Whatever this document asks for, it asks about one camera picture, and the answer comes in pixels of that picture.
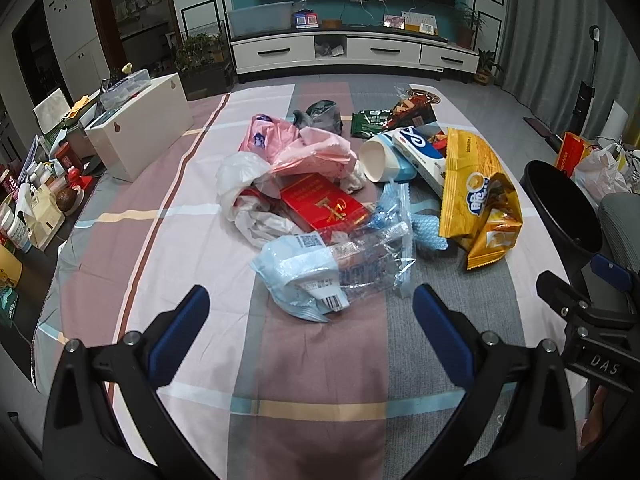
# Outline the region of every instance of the metal screw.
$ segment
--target metal screw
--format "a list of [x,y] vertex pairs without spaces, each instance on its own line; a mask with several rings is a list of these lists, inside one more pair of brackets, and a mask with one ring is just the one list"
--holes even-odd
[[551,341],[551,339],[544,339],[542,341],[542,348],[545,349],[545,352],[549,352],[551,354],[556,351],[556,343]]
[[489,346],[495,346],[500,342],[500,338],[495,332],[482,332],[482,341]]
[[130,332],[127,332],[124,335],[124,337],[122,338],[122,341],[127,346],[133,346],[138,341],[140,341],[140,337],[141,336],[142,336],[142,334],[140,332],[138,332],[137,330],[132,330]]
[[79,339],[70,339],[69,341],[66,342],[65,350],[67,352],[75,352],[76,350],[78,350],[79,346],[80,346]]

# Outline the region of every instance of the white box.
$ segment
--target white box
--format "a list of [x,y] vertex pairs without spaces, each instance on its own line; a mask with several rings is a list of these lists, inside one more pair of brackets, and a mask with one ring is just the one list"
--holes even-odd
[[192,125],[180,77],[172,74],[152,79],[151,86],[85,132],[109,174],[133,182]]
[[442,198],[447,159],[427,140],[431,134],[422,134],[413,126],[398,128],[389,133],[392,134],[393,145],[418,170],[431,189]]

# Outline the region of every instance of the blue gripper pad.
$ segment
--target blue gripper pad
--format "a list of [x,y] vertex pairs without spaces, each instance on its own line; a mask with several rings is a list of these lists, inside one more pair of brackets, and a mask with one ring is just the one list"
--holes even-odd
[[468,390],[474,383],[474,357],[447,315],[447,307],[427,284],[414,292],[414,314],[449,379]]
[[173,312],[164,314],[173,319],[150,350],[147,362],[147,379],[155,388],[167,386],[173,380],[207,320],[209,293],[203,286],[194,285]]
[[591,259],[591,270],[596,276],[600,276],[620,292],[631,292],[633,281],[629,271],[605,258],[602,254],[596,254]]

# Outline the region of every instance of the yellow snack bag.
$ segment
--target yellow snack bag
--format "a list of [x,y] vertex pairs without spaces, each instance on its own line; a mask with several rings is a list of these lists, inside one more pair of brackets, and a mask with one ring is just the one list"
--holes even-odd
[[518,195],[494,150],[481,137],[450,128],[440,236],[456,238],[473,269],[502,258],[521,227]]

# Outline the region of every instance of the vacuum cleaner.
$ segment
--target vacuum cleaner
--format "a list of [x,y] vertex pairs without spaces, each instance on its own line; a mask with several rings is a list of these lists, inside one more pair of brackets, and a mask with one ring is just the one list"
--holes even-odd
[[[591,75],[589,77],[589,83],[580,81],[580,89],[578,90],[578,99],[575,102],[574,112],[569,122],[568,132],[581,136],[584,133],[587,122],[589,121],[589,115],[591,114],[591,106],[593,105],[593,98],[595,95],[595,88],[593,87],[593,80],[596,76],[596,63],[598,61],[598,44],[600,43],[600,27],[597,25],[591,25],[589,27],[589,37],[593,41],[593,63],[591,65]],[[560,151],[562,146],[562,136],[552,135],[546,138],[546,142],[557,152]]]

